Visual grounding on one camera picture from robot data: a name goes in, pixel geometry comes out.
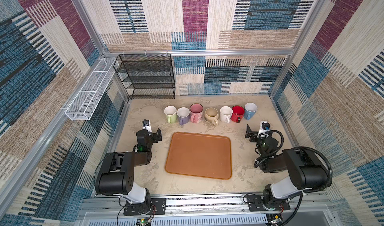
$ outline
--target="blue mug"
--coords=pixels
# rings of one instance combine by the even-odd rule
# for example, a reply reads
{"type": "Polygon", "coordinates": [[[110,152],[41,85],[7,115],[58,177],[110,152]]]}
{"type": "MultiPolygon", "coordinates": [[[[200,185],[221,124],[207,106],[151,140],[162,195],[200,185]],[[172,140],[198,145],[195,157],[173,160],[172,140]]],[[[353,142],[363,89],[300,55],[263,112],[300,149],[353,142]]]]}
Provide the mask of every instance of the blue mug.
{"type": "Polygon", "coordinates": [[[185,107],[181,107],[177,110],[177,119],[179,120],[179,124],[183,125],[189,122],[190,113],[189,109],[185,107]]]}
{"type": "Polygon", "coordinates": [[[245,104],[245,113],[244,113],[244,118],[246,120],[250,120],[252,116],[255,115],[257,111],[257,105],[253,103],[247,103],[245,104]]]}

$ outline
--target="white wire basket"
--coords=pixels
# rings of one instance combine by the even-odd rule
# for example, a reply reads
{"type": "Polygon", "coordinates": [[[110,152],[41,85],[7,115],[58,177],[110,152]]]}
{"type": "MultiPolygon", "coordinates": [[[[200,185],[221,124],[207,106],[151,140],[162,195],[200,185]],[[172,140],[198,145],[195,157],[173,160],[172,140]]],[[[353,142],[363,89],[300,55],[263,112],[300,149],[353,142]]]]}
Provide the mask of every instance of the white wire basket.
{"type": "Polygon", "coordinates": [[[93,70],[84,86],[65,111],[68,118],[71,120],[89,120],[92,117],[105,89],[107,89],[115,73],[113,67],[117,67],[118,65],[119,63],[116,61],[116,58],[103,58],[98,63],[95,70],[93,70]]]}

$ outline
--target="beige table surface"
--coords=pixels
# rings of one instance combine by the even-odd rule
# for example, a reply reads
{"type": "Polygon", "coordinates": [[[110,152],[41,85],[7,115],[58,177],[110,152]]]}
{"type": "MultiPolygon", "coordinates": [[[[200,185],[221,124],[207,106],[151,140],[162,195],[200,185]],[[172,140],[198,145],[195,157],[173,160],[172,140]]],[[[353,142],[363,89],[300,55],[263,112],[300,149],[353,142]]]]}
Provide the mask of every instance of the beige table surface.
{"type": "MultiPolygon", "coordinates": [[[[253,167],[257,154],[254,152],[256,143],[245,138],[246,126],[258,131],[260,121],[266,120],[271,129],[279,130],[284,135],[283,149],[292,147],[278,115],[268,96],[176,96],[176,99],[135,99],[131,101],[129,115],[125,122],[116,151],[132,151],[137,144],[136,132],[142,129],[142,121],[151,120],[152,131],[161,129],[162,141],[153,144],[152,160],[148,165],[135,167],[134,181],[149,189],[151,194],[179,194],[179,193],[223,193],[262,191],[269,183],[276,183],[288,176],[287,171],[281,173],[263,173],[253,167]],[[222,106],[244,105],[247,102],[258,106],[256,114],[249,120],[240,123],[231,121],[229,124],[219,121],[218,126],[206,122],[169,124],[164,115],[164,108],[173,105],[177,109],[187,107],[193,103],[202,104],[204,110],[214,107],[220,110],[222,106]],[[231,140],[232,148],[232,178],[218,180],[194,176],[170,174],[165,171],[165,164],[172,134],[174,132],[192,132],[227,136],[231,140]]],[[[280,142],[278,134],[273,137],[280,142]]]]}

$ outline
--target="patterned wall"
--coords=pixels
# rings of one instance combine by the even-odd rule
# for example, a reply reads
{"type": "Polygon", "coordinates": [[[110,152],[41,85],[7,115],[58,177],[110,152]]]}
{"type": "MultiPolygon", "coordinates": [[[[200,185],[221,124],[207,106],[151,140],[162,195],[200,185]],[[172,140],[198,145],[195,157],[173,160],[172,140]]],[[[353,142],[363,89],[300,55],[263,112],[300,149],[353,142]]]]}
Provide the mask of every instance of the patterned wall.
{"type": "Polygon", "coordinates": [[[174,56],[176,94],[267,94],[285,55],[174,56]]]}
{"type": "Polygon", "coordinates": [[[327,0],[274,96],[297,145],[330,160],[344,225],[384,222],[384,0],[327,0]]]}
{"type": "MultiPolygon", "coordinates": [[[[110,51],[292,47],[315,0],[82,0],[110,51]]],[[[173,57],[176,94],[268,93],[286,56],[173,57]]]]}
{"type": "Polygon", "coordinates": [[[83,0],[111,51],[291,47],[314,0],[83,0]]]}
{"type": "Polygon", "coordinates": [[[89,121],[67,120],[0,221],[9,225],[74,225],[93,190],[96,166],[108,151],[123,97],[109,83],[89,121]]]}
{"type": "Polygon", "coordinates": [[[98,57],[71,0],[0,0],[0,188],[98,57]]]}

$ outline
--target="white mug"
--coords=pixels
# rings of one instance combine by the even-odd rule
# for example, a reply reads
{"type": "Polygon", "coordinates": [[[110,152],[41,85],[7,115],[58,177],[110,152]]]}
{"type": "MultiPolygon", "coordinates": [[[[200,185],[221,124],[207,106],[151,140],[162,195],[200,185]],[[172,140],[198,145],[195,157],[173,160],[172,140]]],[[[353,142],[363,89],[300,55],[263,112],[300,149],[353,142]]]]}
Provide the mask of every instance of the white mug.
{"type": "Polygon", "coordinates": [[[229,123],[233,110],[229,106],[223,106],[220,108],[220,120],[224,123],[229,123]]]}

